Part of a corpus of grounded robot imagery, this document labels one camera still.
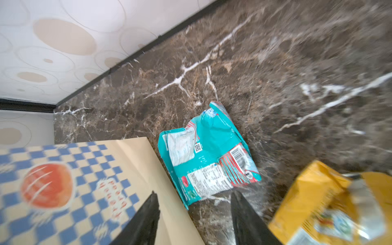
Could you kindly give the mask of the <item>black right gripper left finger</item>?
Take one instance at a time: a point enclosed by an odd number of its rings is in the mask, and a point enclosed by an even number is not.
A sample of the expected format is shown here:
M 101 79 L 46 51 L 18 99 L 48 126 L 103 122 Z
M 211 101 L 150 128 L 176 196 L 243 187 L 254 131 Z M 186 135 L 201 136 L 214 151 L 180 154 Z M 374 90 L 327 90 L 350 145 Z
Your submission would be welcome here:
M 158 196 L 152 192 L 110 245 L 154 245 L 159 219 Z

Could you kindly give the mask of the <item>blue checkered paper bag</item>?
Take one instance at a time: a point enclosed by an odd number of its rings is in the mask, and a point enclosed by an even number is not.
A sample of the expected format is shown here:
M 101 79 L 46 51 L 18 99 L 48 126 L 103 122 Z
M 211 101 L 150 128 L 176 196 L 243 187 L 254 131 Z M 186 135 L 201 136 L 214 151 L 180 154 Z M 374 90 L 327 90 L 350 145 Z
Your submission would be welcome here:
M 145 137 L 1 149 L 1 244 L 108 245 L 153 193 L 155 243 L 203 244 Z

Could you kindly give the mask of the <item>yellow snack packet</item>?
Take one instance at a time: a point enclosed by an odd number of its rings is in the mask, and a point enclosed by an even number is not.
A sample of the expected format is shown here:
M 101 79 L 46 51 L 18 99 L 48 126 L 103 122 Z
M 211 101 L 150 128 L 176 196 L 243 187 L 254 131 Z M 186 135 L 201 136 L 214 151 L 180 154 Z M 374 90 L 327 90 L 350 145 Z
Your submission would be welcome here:
M 268 227 L 284 245 L 389 245 L 392 178 L 378 172 L 340 174 L 313 161 Z

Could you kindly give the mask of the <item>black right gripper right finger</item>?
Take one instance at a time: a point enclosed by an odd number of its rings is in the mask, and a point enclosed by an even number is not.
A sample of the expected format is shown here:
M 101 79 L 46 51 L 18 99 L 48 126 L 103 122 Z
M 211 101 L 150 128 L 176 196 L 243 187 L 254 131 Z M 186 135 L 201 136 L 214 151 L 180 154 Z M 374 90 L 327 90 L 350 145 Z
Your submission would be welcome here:
M 280 245 L 281 242 L 242 193 L 231 193 L 231 214 L 237 245 Z

